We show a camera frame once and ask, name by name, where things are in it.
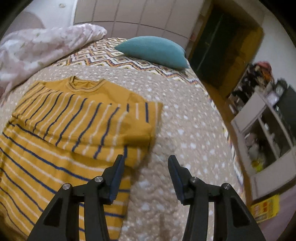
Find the yellow striped knit sweater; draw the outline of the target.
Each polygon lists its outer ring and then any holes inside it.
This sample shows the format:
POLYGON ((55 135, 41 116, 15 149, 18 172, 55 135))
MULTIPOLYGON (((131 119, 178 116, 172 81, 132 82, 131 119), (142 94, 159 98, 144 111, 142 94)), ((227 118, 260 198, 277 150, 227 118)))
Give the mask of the yellow striped knit sweater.
POLYGON ((105 207, 117 240, 131 172, 154 145, 162 108, 105 79, 35 82, 1 131, 1 231, 26 240, 63 184, 85 184, 124 155, 119 193, 105 207))

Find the clothes pile with red hat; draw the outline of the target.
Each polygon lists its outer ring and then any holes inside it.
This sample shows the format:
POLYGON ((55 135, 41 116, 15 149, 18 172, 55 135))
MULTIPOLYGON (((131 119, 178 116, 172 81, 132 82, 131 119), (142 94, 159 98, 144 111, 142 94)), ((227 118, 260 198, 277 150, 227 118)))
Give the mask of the clothes pile with red hat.
POLYGON ((265 89, 268 84, 274 84, 271 65, 267 61, 259 61, 248 66, 240 85, 231 94, 246 103, 257 86, 265 89))

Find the yellow box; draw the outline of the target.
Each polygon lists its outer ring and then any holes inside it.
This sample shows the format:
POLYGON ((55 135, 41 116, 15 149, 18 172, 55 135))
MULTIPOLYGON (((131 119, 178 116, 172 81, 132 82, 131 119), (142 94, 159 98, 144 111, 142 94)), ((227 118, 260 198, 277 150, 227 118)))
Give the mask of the yellow box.
POLYGON ((251 214, 257 223, 275 217, 280 211, 280 196, 274 195, 251 206, 251 214))

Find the white shelf unit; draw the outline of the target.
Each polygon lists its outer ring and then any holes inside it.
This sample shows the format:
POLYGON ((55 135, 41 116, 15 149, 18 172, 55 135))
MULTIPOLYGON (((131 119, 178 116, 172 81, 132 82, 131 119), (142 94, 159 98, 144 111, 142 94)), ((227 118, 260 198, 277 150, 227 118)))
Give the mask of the white shelf unit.
POLYGON ((253 200, 295 181, 295 140, 270 105, 255 92, 231 121, 253 200))

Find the beige dotted quilt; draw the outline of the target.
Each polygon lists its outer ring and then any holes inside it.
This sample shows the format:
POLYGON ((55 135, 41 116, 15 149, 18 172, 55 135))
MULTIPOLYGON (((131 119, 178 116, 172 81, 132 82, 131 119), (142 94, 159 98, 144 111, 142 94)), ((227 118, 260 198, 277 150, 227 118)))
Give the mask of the beige dotted quilt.
POLYGON ((71 76, 90 81, 105 79, 163 105, 154 145, 131 172, 127 211, 117 240, 182 239, 188 208, 175 195, 168 171, 170 155, 175 155, 180 165, 204 182, 212 185, 228 182, 238 194, 243 194, 227 130, 200 84, 115 67, 47 67, 9 96, 1 108, 1 131, 35 82, 71 76))

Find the black television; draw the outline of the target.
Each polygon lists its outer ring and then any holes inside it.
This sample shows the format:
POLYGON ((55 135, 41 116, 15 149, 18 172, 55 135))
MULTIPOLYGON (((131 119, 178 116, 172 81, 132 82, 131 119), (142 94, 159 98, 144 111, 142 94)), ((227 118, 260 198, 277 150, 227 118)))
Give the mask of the black television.
POLYGON ((288 89, 280 97, 277 103, 278 110, 280 111, 280 116, 283 119, 284 124, 287 126, 288 130, 295 138, 295 110, 296 100, 295 100, 295 90, 289 86, 288 89))

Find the pink floral comforter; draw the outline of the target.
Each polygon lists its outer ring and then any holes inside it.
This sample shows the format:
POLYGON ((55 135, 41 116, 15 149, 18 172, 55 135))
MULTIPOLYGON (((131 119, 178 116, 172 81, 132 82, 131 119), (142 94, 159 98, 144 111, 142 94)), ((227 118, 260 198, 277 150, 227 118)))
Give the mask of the pink floral comforter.
POLYGON ((42 68, 106 34, 102 26, 81 24, 6 35, 1 40, 1 99, 42 68))

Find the colourful diamond pattern blanket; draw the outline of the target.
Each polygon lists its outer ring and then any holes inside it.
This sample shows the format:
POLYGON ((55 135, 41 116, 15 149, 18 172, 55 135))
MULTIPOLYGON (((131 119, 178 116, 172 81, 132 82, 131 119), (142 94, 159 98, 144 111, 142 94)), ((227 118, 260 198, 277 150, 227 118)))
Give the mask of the colourful diamond pattern blanket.
POLYGON ((52 66, 105 66, 146 71, 161 75, 166 78, 187 82, 189 84, 200 84, 201 81, 193 72, 192 68, 175 70, 163 65, 151 63, 133 57, 126 57, 123 53, 114 49, 115 46, 125 42, 124 38, 107 38, 83 46, 76 52, 63 57, 52 64, 52 66))

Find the wooden door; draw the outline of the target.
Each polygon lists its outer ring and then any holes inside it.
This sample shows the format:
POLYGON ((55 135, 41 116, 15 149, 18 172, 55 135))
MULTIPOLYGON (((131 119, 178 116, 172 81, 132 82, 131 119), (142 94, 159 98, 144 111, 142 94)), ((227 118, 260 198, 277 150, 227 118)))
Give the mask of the wooden door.
POLYGON ((260 25, 251 17, 224 15, 219 22, 210 52, 210 83, 222 97, 236 87, 255 56, 263 37, 260 25))

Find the teal pillow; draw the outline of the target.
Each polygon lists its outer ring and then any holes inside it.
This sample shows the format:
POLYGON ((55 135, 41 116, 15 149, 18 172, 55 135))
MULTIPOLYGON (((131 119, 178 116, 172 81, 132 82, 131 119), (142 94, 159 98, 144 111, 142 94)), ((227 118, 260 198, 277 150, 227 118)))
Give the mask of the teal pillow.
POLYGON ((139 36, 114 47, 126 56, 157 63, 172 69, 189 67, 185 50, 177 43, 156 36, 139 36))

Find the white panelled wardrobe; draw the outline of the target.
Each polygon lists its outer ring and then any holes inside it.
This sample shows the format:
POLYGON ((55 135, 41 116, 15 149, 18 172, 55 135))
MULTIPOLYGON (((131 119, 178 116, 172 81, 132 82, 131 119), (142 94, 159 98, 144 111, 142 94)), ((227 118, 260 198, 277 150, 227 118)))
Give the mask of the white panelled wardrobe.
POLYGON ((186 48, 203 1, 78 1, 74 23, 104 27, 107 37, 157 36, 186 48))

